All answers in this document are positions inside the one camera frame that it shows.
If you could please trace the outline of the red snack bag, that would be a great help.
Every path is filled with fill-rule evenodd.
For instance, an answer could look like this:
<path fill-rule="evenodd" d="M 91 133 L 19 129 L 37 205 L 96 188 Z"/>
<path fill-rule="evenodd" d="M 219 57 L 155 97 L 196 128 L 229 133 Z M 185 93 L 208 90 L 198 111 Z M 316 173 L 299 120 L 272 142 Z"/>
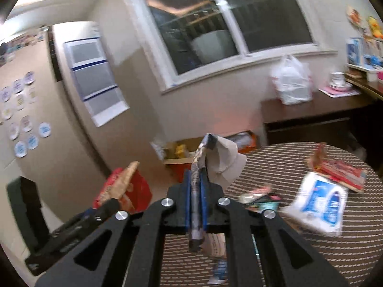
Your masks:
<path fill-rule="evenodd" d="M 114 198 L 119 201 L 119 208 L 129 214 L 145 211 L 152 200 L 152 192 L 147 180 L 139 173 L 139 165 L 138 161 L 133 161 L 127 168 L 116 168 L 94 199 L 92 207 L 98 209 Z"/>

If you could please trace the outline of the silver wrapper with tissue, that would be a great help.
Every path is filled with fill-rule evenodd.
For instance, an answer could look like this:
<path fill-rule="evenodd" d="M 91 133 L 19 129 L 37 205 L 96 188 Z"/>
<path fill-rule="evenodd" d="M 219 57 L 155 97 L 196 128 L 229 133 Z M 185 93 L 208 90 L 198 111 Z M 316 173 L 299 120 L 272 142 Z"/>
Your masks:
<path fill-rule="evenodd" d="M 239 178 L 247 163 L 247 157 L 238 152 L 235 142 L 207 133 L 192 159 L 188 186 L 189 248 L 200 250 L 204 242 L 208 218 L 206 189 L 210 183 L 227 187 Z"/>

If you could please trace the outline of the black colourful snack wrapper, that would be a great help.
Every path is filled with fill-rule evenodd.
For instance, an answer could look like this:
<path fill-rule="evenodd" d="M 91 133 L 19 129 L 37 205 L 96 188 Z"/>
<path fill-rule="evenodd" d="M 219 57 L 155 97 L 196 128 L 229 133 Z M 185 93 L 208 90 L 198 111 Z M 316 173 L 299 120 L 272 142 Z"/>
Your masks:
<path fill-rule="evenodd" d="M 251 204 L 246 204 L 245 208 L 255 213 L 262 213 L 268 209 L 277 212 L 281 202 L 282 198 L 278 194 L 271 193 L 257 199 Z"/>

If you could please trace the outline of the red white checkered wrapper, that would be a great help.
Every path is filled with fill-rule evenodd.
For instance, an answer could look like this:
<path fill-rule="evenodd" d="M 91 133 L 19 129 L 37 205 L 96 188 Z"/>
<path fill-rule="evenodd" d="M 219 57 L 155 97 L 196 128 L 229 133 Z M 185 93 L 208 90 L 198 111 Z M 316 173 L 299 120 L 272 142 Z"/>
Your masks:
<path fill-rule="evenodd" d="M 263 185 L 248 193 L 240 195 L 238 197 L 238 201 L 241 204 L 250 204 L 264 196 L 267 196 L 271 192 L 273 192 L 273 187 L 271 185 Z"/>

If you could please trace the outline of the white blue tissue pack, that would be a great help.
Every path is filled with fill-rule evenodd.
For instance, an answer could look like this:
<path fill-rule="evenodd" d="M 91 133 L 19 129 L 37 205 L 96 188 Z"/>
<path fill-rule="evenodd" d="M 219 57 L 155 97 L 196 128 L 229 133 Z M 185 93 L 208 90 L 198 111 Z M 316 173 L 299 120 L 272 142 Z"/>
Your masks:
<path fill-rule="evenodd" d="M 347 188 L 309 172 L 303 178 L 294 201 L 281 208 L 280 212 L 311 231 L 338 237 L 343 229 L 348 193 Z"/>

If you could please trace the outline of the brown polka dot tablecloth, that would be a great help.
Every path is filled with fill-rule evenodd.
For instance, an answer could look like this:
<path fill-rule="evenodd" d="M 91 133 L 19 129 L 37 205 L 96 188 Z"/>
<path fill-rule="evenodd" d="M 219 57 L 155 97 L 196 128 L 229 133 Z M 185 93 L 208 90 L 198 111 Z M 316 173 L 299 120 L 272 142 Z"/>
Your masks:
<path fill-rule="evenodd" d="M 382 286 L 382 269 L 374 268 L 382 257 L 382 182 L 369 169 L 364 192 L 348 194 L 341 235 L 317 232 L 314 226 L 321 219 L 304 210 L 319 180 L 306 165 L 316 146 L 283 143 L 247 154 L 247 164 L 228 193 L 237 198 L 247 188 L 272 184 L 284 197 L 285 206 L 279 212 L 305 228 L 305 239 L 340 271 L 350 286 Z"/>

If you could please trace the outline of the round blue fridge magnet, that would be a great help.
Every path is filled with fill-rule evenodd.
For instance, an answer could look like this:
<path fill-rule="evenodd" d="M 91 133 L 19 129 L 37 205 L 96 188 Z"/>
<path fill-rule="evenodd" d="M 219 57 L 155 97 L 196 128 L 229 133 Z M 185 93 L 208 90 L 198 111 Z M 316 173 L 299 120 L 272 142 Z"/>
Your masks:
<path fill-rule="evenodd" d="M 14 146 L 14 153 L 17 158 L 23 158 L 27 155 L 28 148 L 24 141 L 18 141 Z"/>
<path fill-rule="evenodd" d="M 39 139 L 36 135 L 33 133 L 28 135 L 27 137 L 27 147 L 29 150 L 34 150 L 38 147 L 39 145 Z"/>
<path fill-rule="evenodd" d="M 39 135 L 41 138 L 46 138 L 51 135 L 51 125 L 48 122 L 42 122 L 38 127 Z"/>

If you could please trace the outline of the orange brown cardboard box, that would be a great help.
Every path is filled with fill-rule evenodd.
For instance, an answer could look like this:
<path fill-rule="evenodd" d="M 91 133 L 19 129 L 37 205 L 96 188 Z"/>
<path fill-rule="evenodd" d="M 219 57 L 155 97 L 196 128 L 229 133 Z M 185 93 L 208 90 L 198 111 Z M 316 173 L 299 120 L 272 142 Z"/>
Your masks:
<path fill-rule="evenodd" d="M 241 154 L 247 154 L 258 148 L 258 137 L 252 131 L 244 131 L 230 135 L 227 139 L 236 143 L 238 152 Z"/>

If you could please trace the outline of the round beige fridge magnet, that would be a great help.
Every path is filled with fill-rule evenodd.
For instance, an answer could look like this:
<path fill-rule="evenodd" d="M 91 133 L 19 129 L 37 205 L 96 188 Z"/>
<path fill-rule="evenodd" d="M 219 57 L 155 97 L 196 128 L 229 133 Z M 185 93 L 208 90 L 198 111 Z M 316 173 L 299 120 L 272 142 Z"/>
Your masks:
<path fill-rule="evenodd" d="M 20 126 L 25 133 L 30 132 L 33 129 L 33 123 L 29 115 L 21 118 Z"/>

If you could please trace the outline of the beige refrigerator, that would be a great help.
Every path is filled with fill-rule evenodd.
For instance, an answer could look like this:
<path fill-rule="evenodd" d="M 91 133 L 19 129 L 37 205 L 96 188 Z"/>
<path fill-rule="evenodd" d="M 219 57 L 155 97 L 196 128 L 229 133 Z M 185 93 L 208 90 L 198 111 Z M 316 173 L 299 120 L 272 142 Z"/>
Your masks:
<path fill-rule="evenodd" d="M 116 84 L 129 105 L 121 115 L 97 127 L 74 84 L 64 43 L 100 38 Z M 107 177 L 116 168 L 140 163 L 154 198 L 164 195 L 171 176 L 158 159 L 150 140 L 152 123 L 129 104 L 125 81 L 132 75 L 109 60 L 94 22 L 68 22 L 32 30 L 5 44 L 1 58 L 1 119 L 10 148 L 27 145 L 34 134 L 39 145 L 17 158 L 24 176 L 37 184 L 43 204 L 61 221 L 88 209 Z M 33 129 L 25 133 L 21 118 L 29 115 Z M 41 138 L 38 127 L 51 125 Z"/>

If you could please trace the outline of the dark wooden sideboard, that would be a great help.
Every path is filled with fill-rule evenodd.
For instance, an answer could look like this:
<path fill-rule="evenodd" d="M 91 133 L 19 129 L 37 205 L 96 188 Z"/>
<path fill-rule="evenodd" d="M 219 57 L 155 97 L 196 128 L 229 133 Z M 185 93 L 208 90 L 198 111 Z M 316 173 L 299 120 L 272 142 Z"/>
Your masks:
<path fill-rule="evenodd" d="M 362 93 L 332 98 L 318 91 L 311 101 L 291 106 L 283 105 L 278 99 L 261 102 L 267 143 L 325 142 L 345 148 L 351 127 L 372 109 L 376 99 L 382 100 L 381 80 L 348 79 L 348 82 L 361 89 Z"/>

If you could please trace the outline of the white teacup stack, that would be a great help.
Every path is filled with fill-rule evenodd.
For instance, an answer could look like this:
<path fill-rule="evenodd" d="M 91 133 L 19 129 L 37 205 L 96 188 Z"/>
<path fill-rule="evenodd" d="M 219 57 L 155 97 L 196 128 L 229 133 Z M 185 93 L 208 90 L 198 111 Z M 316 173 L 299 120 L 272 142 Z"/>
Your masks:
<path fill-rule="evenodd" d="M 328 85 L 337 91 L 348 91 L 353 88 L 353 85 L 345 80 L 345 75 L 342 72 L 330 73 Z"/>

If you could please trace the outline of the yellow duck toy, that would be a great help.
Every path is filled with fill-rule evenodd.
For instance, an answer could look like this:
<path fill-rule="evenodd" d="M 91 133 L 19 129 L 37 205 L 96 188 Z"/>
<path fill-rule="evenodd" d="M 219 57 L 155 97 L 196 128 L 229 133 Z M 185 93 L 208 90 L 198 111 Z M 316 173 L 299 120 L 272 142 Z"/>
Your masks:
<path fill-rule="evenodd" d="M 377 19 L 375 19 L 372 16 L 369 16 L 367 18 L 367 23 L 368 23 L 368 26 L 371 30 L 372 36 L 374 38 L 382 39 L 383 38 L 382 29 L 381 29 Z"/>

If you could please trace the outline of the blue white wall calendar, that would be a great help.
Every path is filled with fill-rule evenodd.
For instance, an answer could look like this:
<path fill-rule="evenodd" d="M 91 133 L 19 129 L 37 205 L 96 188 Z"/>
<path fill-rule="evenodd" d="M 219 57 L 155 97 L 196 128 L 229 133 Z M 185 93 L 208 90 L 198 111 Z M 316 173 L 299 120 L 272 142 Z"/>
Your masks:
<path fill-rule="evenodd" d="M 116 84 L 100 38 L 66 42 L 64 50 L 79 97 L 97 127 L 129 109 Z"/>

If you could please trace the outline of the white window frame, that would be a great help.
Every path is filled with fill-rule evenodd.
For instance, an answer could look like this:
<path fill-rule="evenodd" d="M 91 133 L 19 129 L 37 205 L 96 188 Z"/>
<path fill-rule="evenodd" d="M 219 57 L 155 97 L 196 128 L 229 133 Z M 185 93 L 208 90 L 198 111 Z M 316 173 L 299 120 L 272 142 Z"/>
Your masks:
<path fill-rule="evenodd" d="M 309 0 L 127 0 L 162 91 L 284 55 L 333 54 Z"/>

